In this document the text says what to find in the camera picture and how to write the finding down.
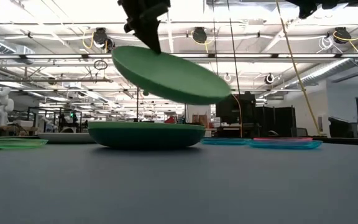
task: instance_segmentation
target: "translucent green plate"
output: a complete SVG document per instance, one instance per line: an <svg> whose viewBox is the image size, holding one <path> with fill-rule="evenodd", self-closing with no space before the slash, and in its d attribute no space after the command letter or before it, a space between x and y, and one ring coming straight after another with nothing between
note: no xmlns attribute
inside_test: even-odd
<svg viewBox="0 0 358 224"><path fill-rule="evenodd" d="M190 124L89 122L89 135L116 149L178 149L197 144L205 127Z"/></svg>
<svg viewBox="0 0 358 224"><path fill-rule="evenodd" d="M229 85L208 69L170 54L122 46L112 52L117 70L131 83L165 99L210 105L231 94Z"/></svg>
<svg viewBox="0 0 358 224"><path fill-rule="evenodd" d="M0 138L0 149L33 149L47 142L41 139Z"/></svg>

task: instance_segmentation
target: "gray table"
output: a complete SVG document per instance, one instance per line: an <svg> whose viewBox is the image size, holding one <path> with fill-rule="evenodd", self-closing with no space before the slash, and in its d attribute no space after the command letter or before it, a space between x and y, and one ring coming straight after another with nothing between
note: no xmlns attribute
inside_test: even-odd
<svg viewBox="0 0 358 224"><path fill-rule="evenodd" d="M0 151L0 223L358 223L358 146L196 147Z"/></svg>

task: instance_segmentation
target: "white plate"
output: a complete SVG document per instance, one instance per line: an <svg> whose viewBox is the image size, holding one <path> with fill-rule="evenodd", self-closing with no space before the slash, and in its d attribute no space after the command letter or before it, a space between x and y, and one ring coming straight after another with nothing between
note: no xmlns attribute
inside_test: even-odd
<svg viewBox="0 0 358 224"><path fill-rule="evenodd" d="M89 133L38 133L40 139L48 140L49 144L87 144L95 143Z"/></svg>

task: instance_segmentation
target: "blue plate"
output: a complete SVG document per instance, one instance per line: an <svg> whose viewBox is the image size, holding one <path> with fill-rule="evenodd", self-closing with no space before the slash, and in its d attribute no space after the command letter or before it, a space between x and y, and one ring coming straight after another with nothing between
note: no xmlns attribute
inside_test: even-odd
<svg viewBox="0 0 358 224"><path fill-rule="evenodd" d="M263 148L263 149L315 149L319 147L322 143L323 143L322 141L287 141L287 140L248 141L249 146L256 147L256 148Z"/></svg>
<svg viewBox="0 0 358 224"><path fill-rule="evenodd" d="M202 144L217 146L244 146L247 142L248 139L204 138L201 140Z"/></svg>

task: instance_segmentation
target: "white robot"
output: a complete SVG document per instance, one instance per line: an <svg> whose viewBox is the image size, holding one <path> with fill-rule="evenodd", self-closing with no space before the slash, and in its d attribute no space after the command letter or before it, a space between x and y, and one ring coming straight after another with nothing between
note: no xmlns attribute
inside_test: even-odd
<svg viewBox="0 0 358 224"><path fill-rule="evenodd" d="M13 111L14 102L8 97L9 87L0 87L0 126L7 124L7 113Z"/></svg>
<svg viewBox="0 0 358 224"><path fill-rule="evenodd" d="M40 127L39 131L41 130L41 127L42 127L42 130L43 130L44 124L50 125L52 127L52 129L54 129L54 130L58 129L58 127L53 123L53 121L48 120L45 116L41 116L40 120L41 120L41 122L39 124L39 127Z"/></svg>

